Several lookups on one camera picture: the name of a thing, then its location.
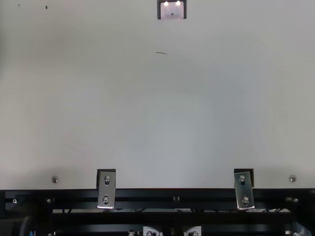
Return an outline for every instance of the metal plate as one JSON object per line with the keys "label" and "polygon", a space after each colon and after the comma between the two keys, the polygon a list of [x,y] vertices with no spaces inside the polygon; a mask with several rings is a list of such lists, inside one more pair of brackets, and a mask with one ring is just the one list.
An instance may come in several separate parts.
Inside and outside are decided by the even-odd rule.
{"label": "metal plate", "polygon": [[116,172],[100,171],[97,208],[113,209],[115,204]]}
{"label": "metal plate", "polygon": [[234,188],[235,168],[314,188],[314,12],[189,0],[163,21],[156,0],[0,0],[0,189],[92,189],[101,168],[117,188]]}
{"label": "metal plate", "polygon": [[[241,172],[234,174],[235,181],[235,193],[237,200],[237,208],[240,210],[255,208],[254,198],[252,195],[252,181],[249,172]],[[243,201],[244,198],[248,198],[248,203]]]}

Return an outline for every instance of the silver bracket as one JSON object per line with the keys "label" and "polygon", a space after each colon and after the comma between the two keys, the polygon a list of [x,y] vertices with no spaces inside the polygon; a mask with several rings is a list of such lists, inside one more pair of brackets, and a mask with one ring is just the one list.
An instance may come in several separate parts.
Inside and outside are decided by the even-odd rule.
{"label": "silver bracket", "polygon": [[192,228],[189,228],[184,232],[184,235],[186,236],[201,236],[201,226],[195,226]]}
{"label": "silver bracket", "polygon": [[163,233],[160,232],[158,229],[150,227],[150,226],[143,226],[143,236],[163,236]]}
{"label": "silver bracket", "polygon": [[255,208],[252,195],[252,181],[249,172],[234,174],[237,208],[239,210]]}
{"label": "silver bracket", "polygon": [[115,204],[116,172],[99,171],[97,208],[113,209]]}

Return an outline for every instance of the bolt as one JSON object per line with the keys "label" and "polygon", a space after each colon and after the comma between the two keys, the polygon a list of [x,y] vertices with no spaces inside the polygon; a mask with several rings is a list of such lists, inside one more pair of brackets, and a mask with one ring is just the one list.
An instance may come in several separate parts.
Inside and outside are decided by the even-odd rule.
{"label": "bolt", "polygon": [[244,203],[244,205],[248,205],[248,203],[250,202],[250,200],[249,200],[249,198],[248,197],[243,197],[243,203]]}
{"label": "bolt", "polygon": [[290,175],[290,181],[295,182],[296,181],[296,176],[295,175]]}
{"label": "bolt", "polygon": [[103,198],[103,202],[104,202],[105,205],[108,204],[108,202],[109,202],[108,196],[105,196],[105,197]]}
{"label": "bolt", "polygon": [[108,185],[110,181],[110,176],[105,176],[105,184]]}
{"label": "bolt", "polygon": [[245,182],[245,176],[240,176],[240,182]]}
{"label": "bolt", "polygon": [[51,181],[52,181],[53,183],[58,183],[59,177],[58,177],[58,176],[53,176],[53,177],[51,178]]}

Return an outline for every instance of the mounting hinge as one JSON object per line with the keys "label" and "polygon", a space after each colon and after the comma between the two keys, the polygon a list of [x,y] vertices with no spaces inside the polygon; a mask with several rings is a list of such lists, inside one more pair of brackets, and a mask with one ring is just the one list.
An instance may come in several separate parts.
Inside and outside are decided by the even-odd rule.
{"label": "mounting hinge", "polygon": [[113,209],[115,204],[116,170],[97,170],[97,208]]}
{"label": "mounting hinge", "polygon": [[237,208],[239,210],[255,208],[250,172],[234,173],[234,184]]}

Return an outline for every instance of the white surface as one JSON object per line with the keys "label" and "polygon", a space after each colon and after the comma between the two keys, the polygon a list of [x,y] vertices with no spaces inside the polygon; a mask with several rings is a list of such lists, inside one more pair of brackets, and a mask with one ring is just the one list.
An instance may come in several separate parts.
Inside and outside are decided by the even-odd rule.
{"label": "white surface", "polygon": [[314,188],[314,0],[156,7],[0,0],[0,188]]}

